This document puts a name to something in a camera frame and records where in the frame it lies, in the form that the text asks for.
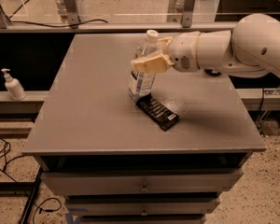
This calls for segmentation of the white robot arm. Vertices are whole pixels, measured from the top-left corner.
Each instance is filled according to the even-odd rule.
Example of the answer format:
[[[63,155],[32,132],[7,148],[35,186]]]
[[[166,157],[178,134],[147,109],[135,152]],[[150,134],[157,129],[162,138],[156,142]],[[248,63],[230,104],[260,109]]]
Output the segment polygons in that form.
[[[138,72],[164,73],[210,69],[233,77],[280,78],[280,21],[252,14],[230,31],[182,33],[159,41],[156,51],[132,61]]]

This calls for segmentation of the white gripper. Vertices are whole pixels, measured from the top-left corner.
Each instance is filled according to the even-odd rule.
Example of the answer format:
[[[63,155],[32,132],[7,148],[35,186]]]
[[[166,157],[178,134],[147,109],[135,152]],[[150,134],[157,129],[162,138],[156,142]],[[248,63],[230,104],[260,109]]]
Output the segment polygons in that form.
[[[171,66],[179,72],[196,72],[199,70],[196,61],[196,43],[199,32],[183,33],[175,38],[166,36],[160,38],[157,45],[167,47],[169,56],[158,54],[153,57],[143,57],[133,60],[133,67],[142,73],[165,73]]]

